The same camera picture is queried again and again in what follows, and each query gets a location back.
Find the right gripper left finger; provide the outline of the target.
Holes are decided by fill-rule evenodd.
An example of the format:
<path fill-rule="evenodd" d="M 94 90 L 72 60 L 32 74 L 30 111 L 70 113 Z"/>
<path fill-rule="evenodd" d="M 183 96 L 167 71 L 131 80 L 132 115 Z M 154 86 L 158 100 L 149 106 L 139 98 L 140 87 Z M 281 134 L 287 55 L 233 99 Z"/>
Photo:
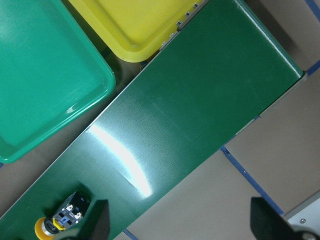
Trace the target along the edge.
<path fill-rule="evenodd" d="M 60 233 L 54 240 L 108 240 L 110 231 L 109 201 L 100 199 L 93 204 L 79 229 Z"/>

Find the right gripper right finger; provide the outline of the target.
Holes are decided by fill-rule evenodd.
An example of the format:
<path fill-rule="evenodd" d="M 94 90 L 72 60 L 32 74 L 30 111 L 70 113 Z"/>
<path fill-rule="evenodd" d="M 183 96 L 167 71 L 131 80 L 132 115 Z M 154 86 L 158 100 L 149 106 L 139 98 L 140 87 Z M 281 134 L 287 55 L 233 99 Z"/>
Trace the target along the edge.
<path fill-rule="evenodd" d="M 318 240 L 309 230 L 294 230 L 262 197 L 250 200 L 250 230 L 257 240 Z"/>

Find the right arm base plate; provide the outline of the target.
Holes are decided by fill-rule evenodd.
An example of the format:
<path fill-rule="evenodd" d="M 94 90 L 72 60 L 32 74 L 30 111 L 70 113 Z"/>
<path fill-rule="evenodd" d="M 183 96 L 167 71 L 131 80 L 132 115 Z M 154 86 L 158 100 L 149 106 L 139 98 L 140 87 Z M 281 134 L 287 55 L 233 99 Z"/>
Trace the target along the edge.
<path fill-rule="evenodd" d="M 288 212 L 284 218 L 295 231 L 310 231 L 320 235 L 320 191 Z"/>

